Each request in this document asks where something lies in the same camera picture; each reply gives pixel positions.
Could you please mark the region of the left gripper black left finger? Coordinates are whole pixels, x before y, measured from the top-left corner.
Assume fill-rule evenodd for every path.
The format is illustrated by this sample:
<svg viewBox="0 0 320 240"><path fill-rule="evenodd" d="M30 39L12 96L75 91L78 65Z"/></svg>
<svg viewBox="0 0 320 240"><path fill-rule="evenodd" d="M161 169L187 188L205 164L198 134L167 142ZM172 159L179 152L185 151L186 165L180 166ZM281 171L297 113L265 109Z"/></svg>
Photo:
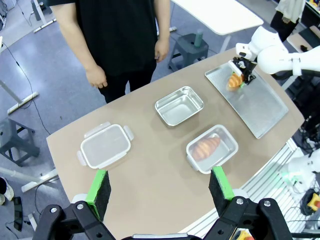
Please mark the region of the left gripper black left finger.
<svg viewBox="0 0 320 240"><path fill-rule="evenodd" d="M84 233L89 240L114 240L115 237L103 223L111 195L107 170L96 172L85 200L62 208L48 205L37 224L34 240L71 240L75 234Z"/></svg>

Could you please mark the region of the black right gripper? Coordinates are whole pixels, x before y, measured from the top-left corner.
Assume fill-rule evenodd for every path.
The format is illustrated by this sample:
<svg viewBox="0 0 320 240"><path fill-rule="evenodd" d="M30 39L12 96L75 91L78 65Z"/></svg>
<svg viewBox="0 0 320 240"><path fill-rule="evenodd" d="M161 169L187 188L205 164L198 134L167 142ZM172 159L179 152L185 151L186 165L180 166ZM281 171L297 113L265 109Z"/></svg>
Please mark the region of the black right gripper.
<svg viewBox="0 0 320 240"><path fill-rule="evenodd" d="M240 88L243 88L245 85L249 85L253 80L256 79L256 76L252 74L253 69L257 65L256 62L252 62L251 60L248 60L242 56L234 57L232 62L242 73L242 82L239 85Z"/></svg>

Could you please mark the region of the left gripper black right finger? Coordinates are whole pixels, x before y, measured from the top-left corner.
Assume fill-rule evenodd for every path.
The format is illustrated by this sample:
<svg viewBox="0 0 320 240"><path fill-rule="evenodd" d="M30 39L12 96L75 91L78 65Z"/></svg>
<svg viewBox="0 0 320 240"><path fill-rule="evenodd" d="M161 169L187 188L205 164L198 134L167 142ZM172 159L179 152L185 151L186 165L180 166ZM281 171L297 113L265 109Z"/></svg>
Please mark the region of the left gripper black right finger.
<svg viewBox="0 0 320 240"><path fill-rule="evenodd" d="M237 229L247 229L255 240L291 240L278 203L263 198L258 203L236 196L221 166L211 169L208 188L218 219L205 235L205 240L229 240Z"/></svg>

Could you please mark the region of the person's left hand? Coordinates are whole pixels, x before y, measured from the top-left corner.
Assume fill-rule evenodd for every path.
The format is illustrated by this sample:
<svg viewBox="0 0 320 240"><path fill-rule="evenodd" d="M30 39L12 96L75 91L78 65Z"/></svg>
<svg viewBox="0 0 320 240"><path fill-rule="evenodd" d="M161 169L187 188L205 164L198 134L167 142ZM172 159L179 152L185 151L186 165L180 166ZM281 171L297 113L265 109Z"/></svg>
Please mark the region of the person's left hand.
<svg viewBox="0 0 320 240"><path fill-rule="evenodd" d="M170 41L168 39L158 39L154 49L154 59L157 63L162 62L168 55Z"/></svg>

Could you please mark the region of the person's right hand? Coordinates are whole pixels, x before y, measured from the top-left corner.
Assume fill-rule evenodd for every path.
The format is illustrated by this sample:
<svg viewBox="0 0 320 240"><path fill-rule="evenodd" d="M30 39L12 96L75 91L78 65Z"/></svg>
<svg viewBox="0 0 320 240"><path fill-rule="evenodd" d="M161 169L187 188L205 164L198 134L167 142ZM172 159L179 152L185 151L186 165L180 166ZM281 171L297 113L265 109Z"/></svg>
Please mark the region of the person's right hand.
<svg viewBox="0 0 320 240"><path fill-rule="evenodd" d="M108 86L107 78L103 69L98 66L91 66L85 70L85 74L88 82L92 87L102 89Z"/></svg>

